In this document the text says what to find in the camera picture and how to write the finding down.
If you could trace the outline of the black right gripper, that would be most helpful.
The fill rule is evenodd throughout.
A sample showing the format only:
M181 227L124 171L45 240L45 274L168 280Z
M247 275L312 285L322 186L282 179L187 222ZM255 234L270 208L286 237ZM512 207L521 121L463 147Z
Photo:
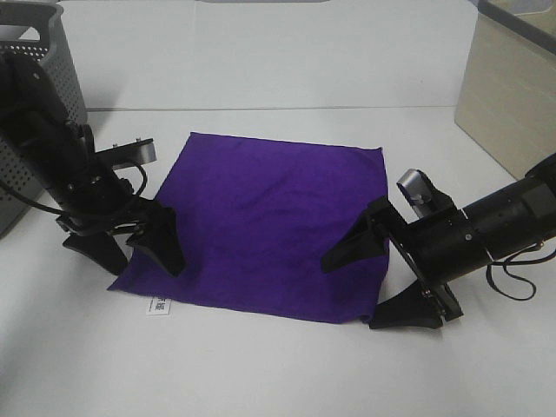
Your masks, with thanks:
M321 271L384 256L389 240L416 275L409 287L376 306L368 326L437 329L460 318L463 311L448 283L491 262L463 212L454 206L408 223L381 197L368 204L365 216L321 257Z

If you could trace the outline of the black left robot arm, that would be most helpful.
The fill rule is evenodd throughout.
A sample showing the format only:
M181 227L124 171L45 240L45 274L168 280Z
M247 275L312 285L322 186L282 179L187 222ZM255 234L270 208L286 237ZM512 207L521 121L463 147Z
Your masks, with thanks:
M58 206L34 202L6 183L2 188L55 214L68 234L65 248L119 275L129 261L116 237L126 235L128 246L168 274L184 270L175 211L142 197L144 184L134 189L116 175L129 167L144 175L144 164L156 158L152 139L96 150L90 126L70 120L45 70L31 57L12 52L1 55L1 137Z

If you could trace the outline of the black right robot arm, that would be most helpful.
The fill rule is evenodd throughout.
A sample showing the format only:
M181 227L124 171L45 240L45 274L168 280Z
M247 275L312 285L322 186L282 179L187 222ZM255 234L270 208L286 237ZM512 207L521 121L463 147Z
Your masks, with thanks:
M416 280L380 303L372 329L436 329L463 315L448 283L486 268L486 281L498 291L491 269L517 264L517 256L542 248L555 236L555 157L548 156L525 176L464 208L437 189L427 175L408 170L397 182L418 216L408 223L386 197L370 202L352 228L321 258L328 273L387 252L389 242L413 270Z

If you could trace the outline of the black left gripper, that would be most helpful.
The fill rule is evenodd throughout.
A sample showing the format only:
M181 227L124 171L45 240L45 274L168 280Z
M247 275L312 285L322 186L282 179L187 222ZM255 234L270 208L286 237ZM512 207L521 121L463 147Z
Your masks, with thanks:
M86 256L113 275L119 275L128 259L106 234L132 233L126 244L154 261L167 274L177 277L186 267L172 208L156 209L156 202L141 197L147 173L138 162L125 162L138 169L142 182L133 189L106 162L64 162L55 166L55 201L60 206L56 223L70 234L63 246Z

